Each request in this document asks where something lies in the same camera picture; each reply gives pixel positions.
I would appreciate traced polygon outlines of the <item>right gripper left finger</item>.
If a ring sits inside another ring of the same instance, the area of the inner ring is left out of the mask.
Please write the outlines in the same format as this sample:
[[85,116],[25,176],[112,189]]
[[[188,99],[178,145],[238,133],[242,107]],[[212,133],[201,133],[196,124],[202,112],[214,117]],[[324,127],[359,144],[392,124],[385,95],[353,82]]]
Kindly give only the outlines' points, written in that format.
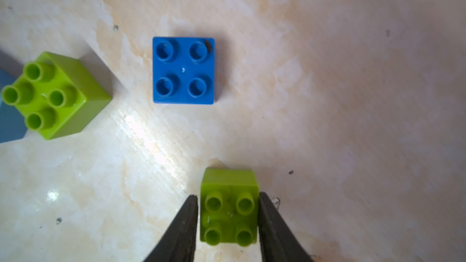
[[192,262],[196,249],[198,199],[190,195],[145,262]]

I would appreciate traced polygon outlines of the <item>lime square brick studs up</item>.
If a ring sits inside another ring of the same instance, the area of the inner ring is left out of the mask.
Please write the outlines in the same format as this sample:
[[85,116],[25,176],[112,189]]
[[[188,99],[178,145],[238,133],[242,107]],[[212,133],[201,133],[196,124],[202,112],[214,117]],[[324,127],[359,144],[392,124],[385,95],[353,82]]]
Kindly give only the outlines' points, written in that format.
[[80,60],[51,52],[26,63],[1,97],[45,140],[81,132],[112,99]]

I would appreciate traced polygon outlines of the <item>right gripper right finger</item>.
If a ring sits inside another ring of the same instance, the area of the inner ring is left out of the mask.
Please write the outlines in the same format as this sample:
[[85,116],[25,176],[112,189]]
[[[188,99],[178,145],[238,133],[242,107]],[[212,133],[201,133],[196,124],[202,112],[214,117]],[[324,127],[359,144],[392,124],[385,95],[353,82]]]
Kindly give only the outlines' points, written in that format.
[[271,199],[259,193],[258,232],[263,262],[312,262]]

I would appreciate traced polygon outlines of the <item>upside-down lime square brick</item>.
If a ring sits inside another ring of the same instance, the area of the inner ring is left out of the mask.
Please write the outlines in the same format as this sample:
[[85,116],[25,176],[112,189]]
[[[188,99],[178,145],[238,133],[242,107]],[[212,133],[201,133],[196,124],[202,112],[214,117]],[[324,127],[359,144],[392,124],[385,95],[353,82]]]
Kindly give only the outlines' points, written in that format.
[[257,242],[259,186],[252,170],[207,168],[200,186],[200,241]]

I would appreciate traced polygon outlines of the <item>light blue long brick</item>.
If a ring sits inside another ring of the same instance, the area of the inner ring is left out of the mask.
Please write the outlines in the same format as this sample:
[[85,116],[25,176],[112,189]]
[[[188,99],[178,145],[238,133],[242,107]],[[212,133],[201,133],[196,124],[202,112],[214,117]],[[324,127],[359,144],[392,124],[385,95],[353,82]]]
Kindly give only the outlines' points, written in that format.
[[0,142],[7,143],[24,138],[27,127],[24,117],[13,107],[3,102],[0,109]]

